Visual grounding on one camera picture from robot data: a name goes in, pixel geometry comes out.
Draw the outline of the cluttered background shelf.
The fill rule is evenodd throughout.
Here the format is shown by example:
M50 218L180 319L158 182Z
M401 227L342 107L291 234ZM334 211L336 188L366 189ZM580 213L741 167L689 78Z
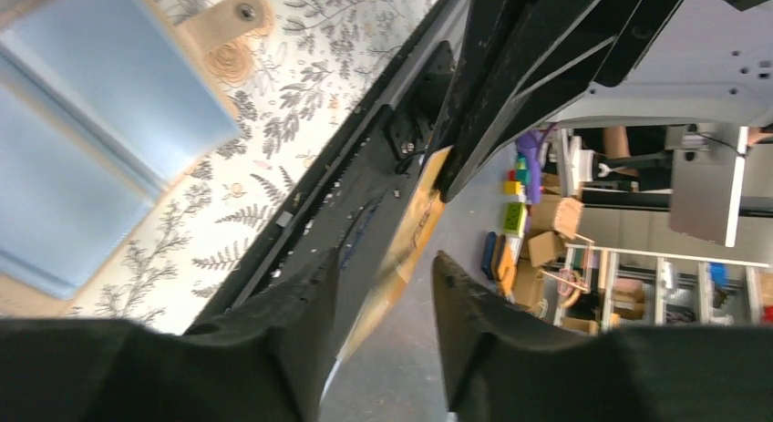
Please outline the cluttered background shelf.
M622 325L758 325L771 267L665 252L600 247L578 239L550 262L552 322L597 335Z

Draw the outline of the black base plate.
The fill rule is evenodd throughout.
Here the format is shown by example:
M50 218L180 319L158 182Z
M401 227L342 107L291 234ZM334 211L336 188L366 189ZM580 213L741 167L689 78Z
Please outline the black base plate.
M336 250L334 302L323 332L343 341L417 185L425 148L450 83L463 36L463 0L438 0L344 126L323 149L189 328L217 319ZM405 152L413 144L416 150Z

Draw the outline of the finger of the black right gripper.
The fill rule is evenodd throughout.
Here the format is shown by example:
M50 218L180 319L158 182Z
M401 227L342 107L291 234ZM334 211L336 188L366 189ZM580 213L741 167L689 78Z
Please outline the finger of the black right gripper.
M448 149L435 186L455 198L500 148L581 96L620 84L653 37L633 35L645 0L469 0L461 53L429 151Z

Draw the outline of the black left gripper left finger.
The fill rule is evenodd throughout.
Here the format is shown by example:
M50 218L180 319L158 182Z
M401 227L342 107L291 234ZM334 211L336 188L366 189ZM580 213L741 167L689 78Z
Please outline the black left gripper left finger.
M127 320L5 319L4 421L315 421L338 253L185 335Z

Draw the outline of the beige leather card holder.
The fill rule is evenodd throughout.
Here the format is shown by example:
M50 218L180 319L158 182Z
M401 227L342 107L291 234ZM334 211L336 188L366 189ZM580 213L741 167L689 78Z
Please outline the beige leather card holder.
M58 315L180 176L239 136L209 53L263 0L1 0L1 313Z

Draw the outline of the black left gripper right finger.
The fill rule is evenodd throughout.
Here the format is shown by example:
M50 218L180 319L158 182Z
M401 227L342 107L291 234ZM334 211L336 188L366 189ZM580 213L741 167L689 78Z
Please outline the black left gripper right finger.
M448 410L461 421L769 421L768 326L619 327L591 336L432 263Z

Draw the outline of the gold credit card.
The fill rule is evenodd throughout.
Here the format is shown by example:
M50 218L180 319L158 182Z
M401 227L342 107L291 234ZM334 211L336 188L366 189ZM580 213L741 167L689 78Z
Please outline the gold credit card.
M445 203L435 182L451 151L438 150L425 158L423 170L395 235L336 362L342 364L371 335L407 288L419 258L434 231Z

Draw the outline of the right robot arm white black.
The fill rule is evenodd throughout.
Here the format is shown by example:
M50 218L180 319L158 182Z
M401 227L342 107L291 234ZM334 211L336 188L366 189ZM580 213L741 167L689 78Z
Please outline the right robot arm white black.
M545 124L697 124L673 203L737 205L742 138L772 122L772 0L469 0L431 149L452 200L499 149Z

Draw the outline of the person in background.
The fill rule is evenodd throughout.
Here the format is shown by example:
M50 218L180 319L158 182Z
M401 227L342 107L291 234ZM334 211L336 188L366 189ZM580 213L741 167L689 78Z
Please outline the person in background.
M614 170L605 177L598 176L599 162L606 164L608 159L630 158L662 151L665 147L665 126L575 129L573 135L582 139L582 146L585 149L595 152L593 162L595 180L634 181L638 183L639 191L660 191L672 188L670 167Z

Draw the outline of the floral table cloth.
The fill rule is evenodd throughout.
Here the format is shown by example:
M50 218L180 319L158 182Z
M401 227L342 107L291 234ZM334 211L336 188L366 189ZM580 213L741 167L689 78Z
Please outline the floral table cloth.
M185 330L437 0L260 0L262 26L208 69L240 134L188 170L72 316Z

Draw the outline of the cardboard boxes in background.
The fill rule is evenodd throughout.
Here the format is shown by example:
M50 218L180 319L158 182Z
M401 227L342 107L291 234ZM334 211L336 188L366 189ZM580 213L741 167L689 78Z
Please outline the cardboard boxes in background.
M533 308L541 301L547 282L561 284L561 274L550 271L578 235L583 204L575 197L543 194L528 207L529 229L516 261L512 294L516 304Z

